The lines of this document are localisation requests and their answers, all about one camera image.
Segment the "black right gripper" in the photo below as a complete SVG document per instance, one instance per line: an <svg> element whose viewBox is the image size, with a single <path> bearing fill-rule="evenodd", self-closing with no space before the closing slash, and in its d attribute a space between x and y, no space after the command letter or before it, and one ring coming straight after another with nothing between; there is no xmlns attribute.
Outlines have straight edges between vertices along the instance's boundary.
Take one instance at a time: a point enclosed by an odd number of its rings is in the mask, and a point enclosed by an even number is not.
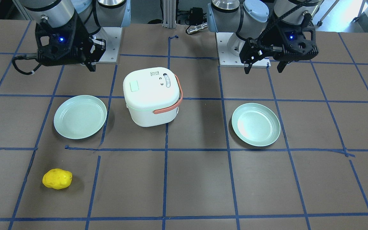
<svg viewBox="0 0 368 230"><path fill-rule="evenodd" d="M35 28L35 39L35 60L43 66L83 64L90 72L96 72L96 61L106 51L106 41L94 39L77 13L56 28L42 15Z"/></svg>

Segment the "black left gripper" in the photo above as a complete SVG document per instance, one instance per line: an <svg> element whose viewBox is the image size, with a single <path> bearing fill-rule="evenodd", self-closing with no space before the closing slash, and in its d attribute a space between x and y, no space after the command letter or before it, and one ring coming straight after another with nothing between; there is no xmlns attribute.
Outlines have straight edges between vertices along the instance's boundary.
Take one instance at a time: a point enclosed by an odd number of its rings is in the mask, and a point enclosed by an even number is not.
<svg viewBox="0 0 368 230"><path fill-rule="evenodd" d="M272 28L267 25L258 38L247 38L239 57L245 63L245 74L250 73L252 63L266 57L279 61L277 71L282 73L288 62L310 60L317 54L313 22L303 22L300 25L279 22Z"/></svg>

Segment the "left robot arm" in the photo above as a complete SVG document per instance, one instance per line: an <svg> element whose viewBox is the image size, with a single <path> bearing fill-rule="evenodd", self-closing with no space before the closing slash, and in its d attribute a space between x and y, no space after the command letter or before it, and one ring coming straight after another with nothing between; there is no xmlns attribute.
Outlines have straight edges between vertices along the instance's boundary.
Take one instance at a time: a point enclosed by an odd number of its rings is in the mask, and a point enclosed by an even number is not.
<svg viewBox="0 0 368 230"><path fill-rule="evenodd" d="M240 58L244 73L266 57L287 64L316 57L313 16L321 0L212 0L208 4L210 32L231 33L229 48Z"/></svg>

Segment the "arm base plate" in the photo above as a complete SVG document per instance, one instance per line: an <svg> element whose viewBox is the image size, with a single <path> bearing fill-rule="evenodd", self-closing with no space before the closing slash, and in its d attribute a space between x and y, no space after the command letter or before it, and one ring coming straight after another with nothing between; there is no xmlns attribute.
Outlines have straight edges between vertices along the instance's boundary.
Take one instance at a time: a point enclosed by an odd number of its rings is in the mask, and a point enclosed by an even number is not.
<svg viewBox="0 0 368 230"><path fill-rule="evenodd" d="M216 33L217 51L219 65L221 67L244 67L239 53L244 41L239 39L235 33Z"/></svg>
<svg viewBox="0 0 368 230"><path fill-rule="evenodd" d="M117 64L121 45L123 28L102 27L93 38L104 39L106 41L106 51L103 56L96 61L98 64Z"/></svg>

